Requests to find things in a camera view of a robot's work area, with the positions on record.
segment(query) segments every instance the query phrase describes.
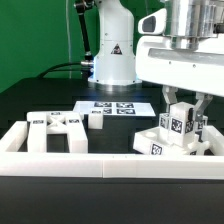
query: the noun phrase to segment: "black table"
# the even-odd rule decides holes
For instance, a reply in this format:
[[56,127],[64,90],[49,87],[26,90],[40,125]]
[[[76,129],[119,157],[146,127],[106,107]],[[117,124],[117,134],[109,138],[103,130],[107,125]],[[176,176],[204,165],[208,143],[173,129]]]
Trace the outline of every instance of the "black table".
[[[179,101],[194,94],[178,92]],[[23,79],[0,94],[0,135],[29,111],[72,110],[75,102],[150,102],[156,117],[104,118],[103,130],[88,130],[91,153],[136,153],[134,133],[158,125],[165,104],[161,87],[109,93],[88,88],[83,80]],[[220,131],[223,100],[206,111]],[[48,151],[66,152],[65,136],[49,137]],[[223,223],[224,181],[174,179],[102,179],[0,177],[0,223]]]

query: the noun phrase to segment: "cable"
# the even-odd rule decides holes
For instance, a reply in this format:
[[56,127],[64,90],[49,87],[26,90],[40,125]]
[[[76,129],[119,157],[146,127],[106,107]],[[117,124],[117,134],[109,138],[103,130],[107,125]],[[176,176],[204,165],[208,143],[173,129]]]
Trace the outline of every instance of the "cable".
[[149,3],[148,3],[148,0],[145,0],[145,9],[146,9],[146,14],[148,16],[149,15]]
[[[68,38],[68,60],[72,62],[72,44],[71,44],[71,32],[70,32],[70,21],[69,21],[69,0],[66,0],[66,27],[67,27],[67,38]],[[72,78],[72,71],[69,72],[69,78]]]
[[68,72],[68,71],[75,71],[75,72],[79,72],[81,71],[81,69],[75,69],[75,68],[69,68],[69,69],[56,69],[56,70],[51,70],[49,72]]
[[55,70],[57,68],[61,68],[61,67],[66,67],[66,66],[71,66],[71,65],[81,65],[81,62],[68,62],[68,63],[63,63],[63,64],[59,64],[59,65],[54,65],[50,68],[48,68],[47,70],[45,70],[44,72],[41,72],[37,78],[38,79],[42,79],[48,72]]

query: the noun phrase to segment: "printed marker sheet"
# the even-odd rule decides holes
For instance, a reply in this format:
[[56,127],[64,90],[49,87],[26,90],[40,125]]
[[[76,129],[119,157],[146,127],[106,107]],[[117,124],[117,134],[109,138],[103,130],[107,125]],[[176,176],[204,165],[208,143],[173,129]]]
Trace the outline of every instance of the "printed marker sheet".
[[77,101],[73,111],[89,114],[93,108],[103,108],[104,115],[155,116],[155,112],[150,103],[135,102]]

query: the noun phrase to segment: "green wall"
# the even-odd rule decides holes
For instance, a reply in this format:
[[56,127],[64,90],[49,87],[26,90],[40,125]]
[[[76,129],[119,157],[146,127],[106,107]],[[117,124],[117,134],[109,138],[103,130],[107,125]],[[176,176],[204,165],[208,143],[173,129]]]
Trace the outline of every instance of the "green wall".
[[[74,0],[69,1],[72,60],[83,59],[82,38]],[[139,35],[137,22],[146,16],[145,0],[121,0],[135,16],[134,49]],[[161,7],[148,0],[150,12]],[[52,65],[68,62],[65,0],[0,0],[0,92],[25,77],[35,77]],[[86,12],[91,50],[98,51],[97,9]],[[69,77],[68,73],[49,77]],[[72,77],[80,78],[79,73]]]

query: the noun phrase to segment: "metal bracket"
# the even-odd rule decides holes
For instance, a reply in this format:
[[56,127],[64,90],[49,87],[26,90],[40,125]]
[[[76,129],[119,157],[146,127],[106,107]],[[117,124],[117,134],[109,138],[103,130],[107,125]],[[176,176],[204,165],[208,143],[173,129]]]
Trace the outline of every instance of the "metal bracket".
[[198,102],[194,107],[193,120],[194,121],[202,121],[204,110],[210,104],[213,99],[213,96],[206,93],[196,93],[196,99]]
[[178,91],[177,87],[172,87],[172,86],[163,86],[163,96],[165,98],[167,107],[166,107],[166,112],[168,113],[170,110],[170,105],[177,103],[177,97],[176,97],[176,92]]

